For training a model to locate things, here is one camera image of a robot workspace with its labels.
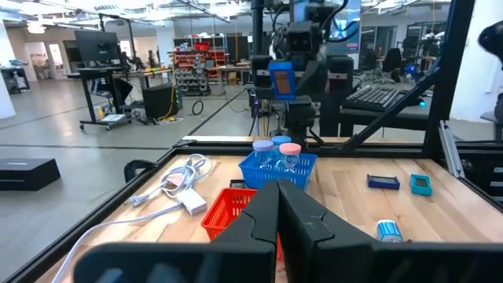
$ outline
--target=wooden table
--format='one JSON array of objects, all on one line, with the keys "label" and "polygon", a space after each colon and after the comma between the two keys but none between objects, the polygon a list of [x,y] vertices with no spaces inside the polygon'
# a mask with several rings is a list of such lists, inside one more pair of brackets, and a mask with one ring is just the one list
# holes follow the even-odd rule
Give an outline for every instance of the wooden table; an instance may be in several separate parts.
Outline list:
[{"label": "wooden table", "polygon": [[221,93],[219,96],[225,95],[226,94],[226,88],[223,84],[223,72],[241,72],[241,79],[243,78],[243,72],[250,72],[252,70],[252,67],[250,65],[248,66],[220,66],[220,67],[210,67],[206,68],[208,71],[217,71],[218,72],[218,82],[220,83],[220,89]]},{"label": "wooden table", "polygon": [[[186,137],[210,142],[249,142],[249,137]],[[343,142],[344,138],[325,138],[327,142]],[[373,142],[396,142],[374,139]],[[161,176],[183,164],[187,156],[177,156],[146,182],[137,194],[152,191]],[[242,178],[237,166],[242,156],[211,156],[213,171],[201,179],[194,189],[211,205],[220,189],[230,179]],[[410,192],[410,174],[430,176],[433,195],[422,197]],[[392,175],[401,182],[399,191],[369,189],[366,175]],[[374,235],[377,221],[395,220],[405,239],[414,241],[501,242],[503,215],[432,160],[385,160],[369,158],[319,158],[310,177],[307,192],[318,202],[352,225]],[[131,208],[121,206],[106,221],[132,219],[174,205],[173,200],[158,194],[148,203]],[[141,242],[209,242],[200,226],[204,213],[190,216],[184,209],[161,215],[156,219],[131,224],[108,226],[92,233],[80,246],[80,257],[90,248],[111,241]],[[37,282],[50,282],[61,261]],[[64,282],[71,282],[71,274]],[[277,282],[286,282],[282,264],[277,265]]]}]

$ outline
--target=black metal frame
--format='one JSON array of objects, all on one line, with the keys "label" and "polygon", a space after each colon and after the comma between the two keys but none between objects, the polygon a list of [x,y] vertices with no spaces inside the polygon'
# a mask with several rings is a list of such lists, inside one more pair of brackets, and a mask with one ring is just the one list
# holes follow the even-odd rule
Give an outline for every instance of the black metal frame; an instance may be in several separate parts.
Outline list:
[{"label": "black metal frame", "polygon": [[[342,144],[327,143],[327,145],[336,147]],[[481,149],[478,145],[460,142],[458,144],[458,148],[460,148],[460,154],[464,158],[478,156],[481,154],[494,156],[495,153],[499,153],[499,156],[503,155],[503,145],[487,145],[485,149]],[[21,267],[15,274],[9,277],[6,282],[36,281],[49,268],[56,264],[58,260],[69,252],[72,245],[82,234],[84,234],[89,228],[104,221],[119,206],[123,205],[124,201],[136,193],[142,185],[157,174],[159,170],[163,169],[163,166],[173,160],[177,155],[200,153],[208,156],[246,156],[251,151],[252,143],[250,141],[218,142],[181,140],[155,163],[144,160],[131,161],[131,163],[124,168],[124,177],[128,180],[128,182],[121,190],[109,197],[103,204],[94,209],[84,219],[73,226],[67,233],[59,237],[29,263]],[[317,154],[319,157],[427,158],[421,144],[405,143],[365,143],[352,153],[337,152],[313,145],[307,150],[307,152]],[[143,169],[143,171],[136,175],[134,171],[137,169]],[[484,193],[480,188],[465,178],[460,178],[459,180],[503,213],[503,207],[498,202],[494,201],[489,195]]]},{"label": "black metal frame", "polygon": [[[468,34],[469,22],[475,0],[453,0],[450,7],[450,20],[447,28],[447,44],[449,50],[442,56],[439,72],[434,72],[430,82],[425,86],[435,83],[435,92],[431,103],[431,111],[428,121],[428,128],[424,139],[424,144],[391,144],[391,143],[365,143],[370,135],[382,127],[390,119],[400,112],[406,104],[415,99],[413,95],[405,96],[397,102],[397,106],[389,109],[376,118],[362,134],[356,135],[345,143],[325,143],[324,146],[311,144],[307,149],[308,153],[317,154],[319,157],[371,157],[371,158],[407,158],[421,159],[430,158],[441,164],[439,156],[442,154],[442,145],[439,139],[439,121],[449,119],[450,107],[453,100],[454,89],[457,82],[457,73],[461,64],[464,50],[464,42]],[[260,0],[252,1],[254,20],[254,46],[262,45],[262,33],[256,27],[262,17],[257,17],[257,13],[262,14],[263,5]],[[501,159],[503,156],[503,145],[490,143],[458,142],[457,148],[461,159],[487,158]],[[238,141],[186,141],[182,140],[162,156],[156,163],[133,161],[125,168],[125,175],[129,181],[121,190],[108,198],[98,208],[93,210],[83,220],[73,226],[67,233],[53,242],[49,247],[39,253],[33,260],[19,269],[6,282],[29,282],[35,281],[61,259],[90,227],[102,222],[107,216],[115,211],[122,203],[135,193],[143,184],[153,177],[164,165],[178,154],[186,155],[200,153],[204,155],[229,155],[245,156],[252,151],[251,142]],[[138,168],[144,168],[143,172],[135,177],[134,172]],[[503,213],[501,205],[476,185],[465,178],[459,178],[468,188],[479,194],[485,201],[493,205]]]}]

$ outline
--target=gray floor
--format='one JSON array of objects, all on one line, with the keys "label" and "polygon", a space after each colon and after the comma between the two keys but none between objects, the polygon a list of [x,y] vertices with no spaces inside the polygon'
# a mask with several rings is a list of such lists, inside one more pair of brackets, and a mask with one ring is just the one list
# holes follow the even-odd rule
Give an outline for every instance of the gray floor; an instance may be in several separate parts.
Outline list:
[{"label": "gray floor", "polygon": [[[31,93],[12,96],[17,116],[0,120],[0,158],[55,158],[61,180],[38,192],[0,191],[1,281],[120,189],[128,161],[157,160],[226,103],[226,97],[216,95],[220,88],[215,86],[214,94],[204,98],[204,111],[199,116],[189,115],[196,98],[187,97],[181,122],[162,126],[133,122],[111,131],[87,126],[81,131],[79,120],[89,115],[81,82],[43,81],[32,83],[31,88]],[[240,90],[240,86],[228,86],[228,96]],[[93,102],[103,100],[95,97]],[[246,94],[231,105],[239,113],[226,106],[193,134],[248,135],[252,119],[250,112],[244,111],[248,108]],[[275,125],[272,119],[270,127]],[[492,138],[492,127],[487,123],[451,121],[451,125],[454,134],[464,140]],[[356,126],[355,132],[362,128]],[[375,134],[381,135],[412,142],[424,138],[424,132],[414,130],[385,129]]]}]

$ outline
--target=black chair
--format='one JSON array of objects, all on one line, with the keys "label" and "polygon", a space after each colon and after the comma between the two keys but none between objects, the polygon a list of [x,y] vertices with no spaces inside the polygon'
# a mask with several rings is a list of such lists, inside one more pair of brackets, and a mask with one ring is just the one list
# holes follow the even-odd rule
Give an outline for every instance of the black chair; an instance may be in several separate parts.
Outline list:
[{"label": "black chair", "polygon": [[375,68],[377,68],[377,53],[375,50],[367,50],[362,69],[364,71],[372,71]]},{"label": "black chair", "polygon": [[395,83],[400,83],[400,68],[402,67],[402,54],[400,49],[391,48],[384,58],[382,72],[389,74],[389,78],[383,74],[383,78],[378,80],[381,83],[391,83],[389,79]]}]

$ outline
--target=blue cap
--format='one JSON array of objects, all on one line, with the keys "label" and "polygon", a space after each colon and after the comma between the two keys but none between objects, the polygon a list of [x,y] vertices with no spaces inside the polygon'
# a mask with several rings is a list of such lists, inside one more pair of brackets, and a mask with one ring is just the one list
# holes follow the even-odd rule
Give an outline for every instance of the blue cap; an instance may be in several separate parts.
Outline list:
[{"label": "blue cap", "polygon": [[275,145],[282,145],[287,142],[292,142],[292,139],[289,136],[276,136],[271,138],[271,141],[273,141]]},{"label": "blue cap", "polygon": [[268,150],[272,150],[273,147],[274,147],[274,145],[273,145],[272,141],[262,140],[262,141],[254,141],[253,142],[253,149],[255,151],[268,151]]}]

